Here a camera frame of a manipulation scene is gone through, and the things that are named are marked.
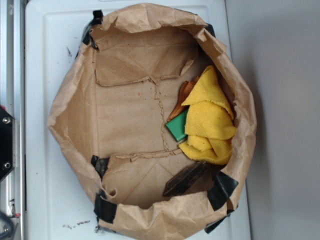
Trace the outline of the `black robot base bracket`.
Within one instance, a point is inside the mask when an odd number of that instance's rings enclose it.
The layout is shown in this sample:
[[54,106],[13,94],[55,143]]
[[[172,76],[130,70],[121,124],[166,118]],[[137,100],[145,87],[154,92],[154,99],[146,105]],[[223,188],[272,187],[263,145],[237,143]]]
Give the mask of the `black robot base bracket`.
[[15,168],[14,156],[15,119],[0,106],[0,181],[2,182]]

